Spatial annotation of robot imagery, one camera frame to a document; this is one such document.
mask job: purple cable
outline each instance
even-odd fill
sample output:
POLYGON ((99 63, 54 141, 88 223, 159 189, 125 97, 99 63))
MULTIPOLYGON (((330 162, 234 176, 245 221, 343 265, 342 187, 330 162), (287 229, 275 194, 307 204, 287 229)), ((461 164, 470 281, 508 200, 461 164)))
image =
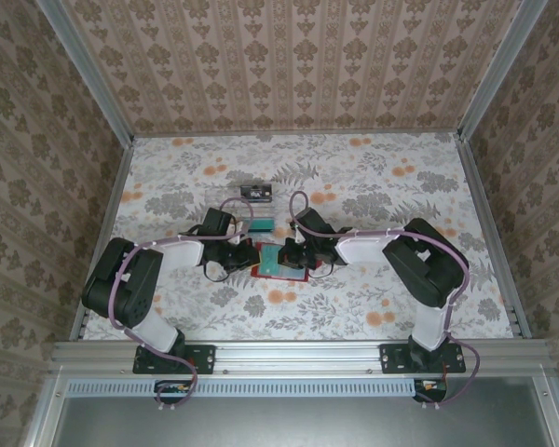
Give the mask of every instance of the purple cable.
MULTIPOLYGON (((191 387, 186 392, 186 395, 183 398, 181 398, 174 405, 183 405, 183 404, 186 403, 187 400, 190 399, 191 395, 195 391, 195 387, 197 386, 197 380, 198 380, 197 379, 197 370, 195 369, 195 367, 193 365, 191 365, 186 360, 181 359, 180 357, 171 356, 170 354, 166 354, 164 352, 161 352, 158 349, 155 349, 153 346, 147 344, 145 342, 145 340, 141 339, 139 336, 134 334, 130 329, 125 328, 121 324, 118 324, 118 322, 116 321, 116 317, 114 315, 114 303, 116 301, 116 293, 118 292, 118 287, 120 286, 120 281, 122 280, 122 276, 124 275, 124 272, 126 272, 127 268, 129 267, 130 261, 142 249, 146 249, 148 247, 155 247, 155 246, 164 247, 166 245, 176 243, 180 240, 229 240, 229 239, 231 239, 233 237, 236 237, 236 236, 246 236, 246 234, 249 232, 249 228, 251 227, 252 220, 254 218, 254 210, 252 209, 251 204, 244 197, 230 197, 230 198, 227 198, 226 200, 224 200, 222 205, 220 205, 220 210, 222 209, 222 207, 225 204, 227 204, 228 202, 232 202, 232 201, 240 201, 240 202, 246 204, 246 206, 249 208, 249 212, 251 214, 248 223, 245 225, 244 228, 242 228, 241 231, 236 232, 232 235, 225 235, 225 236, 184 236, 184 235, 179 235, 178 237, 166 237, 166 238, 163 238, 163 239, 153 240, 151 242, 144 242, 142 244, 139 244, 129 252, 127 257, 122 262, 122 265, 120 266, 120 268, 116 272, 116 277, 114 279, 114 284, 112 285, 112 289, 110 290, 110 299, 108 301, 108 319, 110 320, 110 323, 112 323, 112 326, 114 326, 115 329, 124 330, 124 333, 131 340, 134 340, 139 345, 143 346, 145 349, 149 350, 150 352, 154 353, 155 355, 157 355, 159 357, 162 357, 163 359, 174 360, 174 361, 178 361, 178 362, 182 363, 193 374, 193 378, 192 378, 192 381, 191 381, 191 387)), ((161 401, 160 395, 161 395, 161 389, 159 389, 157 391, 157 395, 156 395, 157 402, 161 405, 166 405, 161 401)))
MULTIPOLYGON (((298 219, 296 219, 296 216, 294 214, 293 202, 294 202, 294 199, 297 196, 303 196, 304 199, 305 199, 305 208, 308 207, 307 193, 305 193, 304 191, 296 191, 290 197, 290 202, 289 202, 289 205, 288 205, 290 216, 292 217, 293 222, 296 225, 298 225, 299 230, 304 231, 305 233, 309 233, 312 236, 332 238, 332 237, 398 235, 398 236, 412 237, 412 238, 415 238, 415 239, 424 240, 425 242, 428 242, 429 244, 437 247, 438 249, 443 250, 448 255, 450 255, 452 258, 454 258, 454 260, 459 264, 460 268, 462 269, 462 272, 464 272, 464 279, 462 280, 462 284, 459 287, 459 289, 456 291, 456 293, 454 293, 454 295, 449 300, 449 303, 447 305, 447 312, 445 313, 445 322, 443 324, 443 331, 445 332, 445 335, 452 342, 458 343, 459 345, 464 346, 468 350, 470 350, 474 354, 474 356, 476 357, 476 364, 474 365, 474 369, 472 370, 472 373, 470 374, 470 377, 469 377, 468 381, 466 382, 466 384, 464 385, 464 387, 457 394, 455 394, 455 396, 440 402, 439 405, 445 405, 445 404, 447 404, 449 402, 452 402, 453 400, 457 399, 462 393, 464 393, 468 389, 468 386, 474 381, 474 378, 476 377, 476 374, 478 373, 478 370, 479 370, 480 365, 481 365, 481 359, 480 359, 480 356, 478 354, 478 351, 474 347, 468 345, 467 343, 460 342, 458 339, 454 338, 452 336, 451 332, 449 331, 449 326, 451 324, 451 317, 452 317, 452 314, 453 314, 453 311, 454 311, 454 302, 457 300, 457 298, 459 298, 461 296, 461 294, 464 292, 464 290, 466 290, 466 288, 468 288, 468 285, 470 284, 470 270, 468 269, 468 267, 466 266, 466 264, 464 263, 462 258, 455 251, 453 251, 450 247, 446 246, 445 244, 443 244, 439 240, 433 239, 432 237, 428 237, 428 236, 425 236, 425 235, 419 235, 418 233, 405 231, 405 230, 399 230, 399 229, 394 229, 394 230, 362 230, 362 231, 355 231, 355 232, 352 232, 352 233, 342 233, 342 234, 333 234, 333 235, 318 233, 316 231, 310 230, 310 229, 304 227, 303 225, 301 225, 298 222, 298 219)), ((432 400, 430 400, 426 396, 424 396, 424 395, 420 395, 420 396, 423 397, 424 399, 427 399, 429 402, 432 402, 432 400)))

